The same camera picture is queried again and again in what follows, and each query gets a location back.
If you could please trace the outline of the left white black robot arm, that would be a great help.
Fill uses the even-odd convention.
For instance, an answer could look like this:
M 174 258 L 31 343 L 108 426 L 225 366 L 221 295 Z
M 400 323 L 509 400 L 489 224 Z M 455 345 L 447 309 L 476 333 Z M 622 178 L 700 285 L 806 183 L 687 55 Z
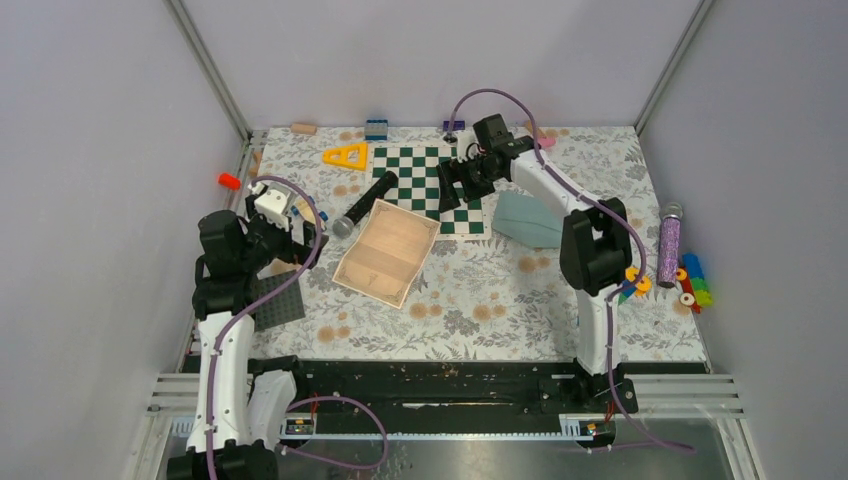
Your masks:
M 200 382 L 186 452 L 169 459 L 169 479 L 274 479 L 274 435 L 284 410 L 309 401 L 307 380 L 287 367 L 249 366 L 253 312 L 270 294 L 255 292 L 259 272 L 280 259 L 301 271 L 314 266 L 328 240 L 320 225 L 304 222 L 303 240 L 288 225 L 262 214 L 248 222 L 233 211 L 198 223 L 202 255 L 195 263 L 192 305 L 201 346 Z

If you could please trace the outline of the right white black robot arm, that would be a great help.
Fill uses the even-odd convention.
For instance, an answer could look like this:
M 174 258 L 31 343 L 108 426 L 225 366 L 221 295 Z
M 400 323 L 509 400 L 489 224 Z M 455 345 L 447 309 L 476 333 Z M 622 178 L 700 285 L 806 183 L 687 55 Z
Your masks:
M 562 222 L 560 270 L 575 290 L 579 340 L 578 371 L 567 392 L 583 410 L 631 413 L 622 391 L 615 323 L 619 293 L 632 286 L 626 271 L 633 264 L 634 232 L 617 198 L 601 199 L 567 177 L 531 136 L 516 137 L 499 114 L 472 130 L 447 130 L 444 141 L 456 155 L 437 167 L 439 210 L 494 193 L 499 180 L 511 182 L 541 201 Z

